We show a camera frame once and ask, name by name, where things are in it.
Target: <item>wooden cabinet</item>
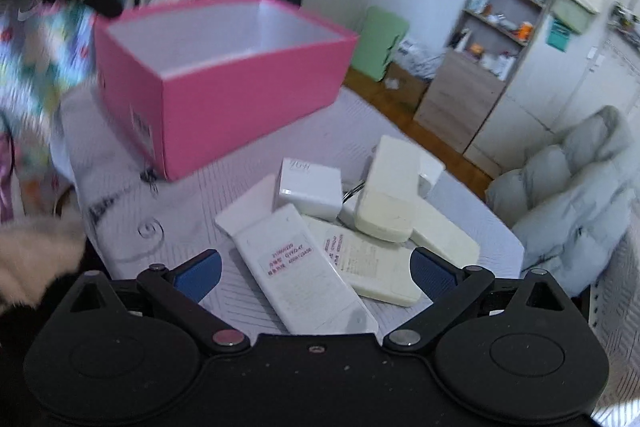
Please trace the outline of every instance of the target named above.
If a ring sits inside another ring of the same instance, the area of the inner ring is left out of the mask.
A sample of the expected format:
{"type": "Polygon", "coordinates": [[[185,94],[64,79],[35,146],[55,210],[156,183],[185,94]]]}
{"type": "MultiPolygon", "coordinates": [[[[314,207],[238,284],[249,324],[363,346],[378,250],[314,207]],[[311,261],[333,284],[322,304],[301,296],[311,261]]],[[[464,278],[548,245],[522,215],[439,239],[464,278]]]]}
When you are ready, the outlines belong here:
{"type": "Polygon", "coordinates": [[[504,87],[493,73],[449,49],[414,120],[462,153],[504,87]]]}

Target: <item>gray puffer jacket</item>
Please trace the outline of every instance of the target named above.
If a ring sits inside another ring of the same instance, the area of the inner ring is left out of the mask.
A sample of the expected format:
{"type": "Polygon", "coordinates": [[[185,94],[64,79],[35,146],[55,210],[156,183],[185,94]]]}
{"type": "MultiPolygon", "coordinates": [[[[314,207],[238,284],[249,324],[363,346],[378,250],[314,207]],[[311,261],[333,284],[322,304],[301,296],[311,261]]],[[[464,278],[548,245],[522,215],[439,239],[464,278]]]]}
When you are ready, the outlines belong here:
{"type": "Polygon", "coordinates": [[[549,270],[576,296],[607,267],[625,233],[639,170],[624,116],[606,106],[495,180],[487,204],[523,244],[523,271],[549,270]]]}

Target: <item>pink box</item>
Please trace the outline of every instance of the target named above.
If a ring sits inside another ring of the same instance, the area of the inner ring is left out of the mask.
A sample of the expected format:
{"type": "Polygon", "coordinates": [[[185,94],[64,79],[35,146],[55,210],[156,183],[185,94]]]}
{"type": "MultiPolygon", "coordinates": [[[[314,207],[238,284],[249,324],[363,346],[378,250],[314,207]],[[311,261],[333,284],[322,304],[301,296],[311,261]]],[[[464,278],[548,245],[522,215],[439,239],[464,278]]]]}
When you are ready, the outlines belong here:
{"type": "Polygon", "coordinates": [[[333,103],[356,42],[279,0],[188,0],[95,25],[102,99],[168,180],[333,103]]]}

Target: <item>barcode label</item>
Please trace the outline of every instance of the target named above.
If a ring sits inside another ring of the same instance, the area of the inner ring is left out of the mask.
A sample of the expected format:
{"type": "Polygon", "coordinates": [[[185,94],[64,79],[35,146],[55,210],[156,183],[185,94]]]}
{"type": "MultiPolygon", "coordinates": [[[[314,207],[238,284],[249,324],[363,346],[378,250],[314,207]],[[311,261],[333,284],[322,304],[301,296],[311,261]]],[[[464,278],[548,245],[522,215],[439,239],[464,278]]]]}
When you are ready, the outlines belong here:
{"type": "Polygon", "coordinates": [[[153,157],[156,157],[156,152],[154,150],[154,135],[151,130],[151,126],[146,124],[143,118],[136,113],[133,108],[130,108],[131,111],[131,125],[133,130],[136,132],[138,136],[138,140],[144,146],[146,151],[153,157]]]}

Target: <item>black circular disc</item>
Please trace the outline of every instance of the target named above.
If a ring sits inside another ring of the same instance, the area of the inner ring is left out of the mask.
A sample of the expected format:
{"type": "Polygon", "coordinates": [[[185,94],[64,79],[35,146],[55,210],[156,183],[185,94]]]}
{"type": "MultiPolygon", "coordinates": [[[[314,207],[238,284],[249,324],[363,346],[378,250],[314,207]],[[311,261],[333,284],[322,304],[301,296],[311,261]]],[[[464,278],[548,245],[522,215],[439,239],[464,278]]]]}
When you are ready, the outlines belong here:
{"type": "Polygon", "coordinates": [[[607,382],[607,356],[588,330],[554,313],[505,312],[452,328],[435,350],[442,383],[468,407],[505,422],[554,423],[587,412],[607,382]]]}
{"type": "Polygon", "coordinates": [[[126,312],[69,315],[38,338],[24,363],[27,384],[54,415],[86,425],[139,420],[192,382],[192,338],[174,325],[126,312]]]}

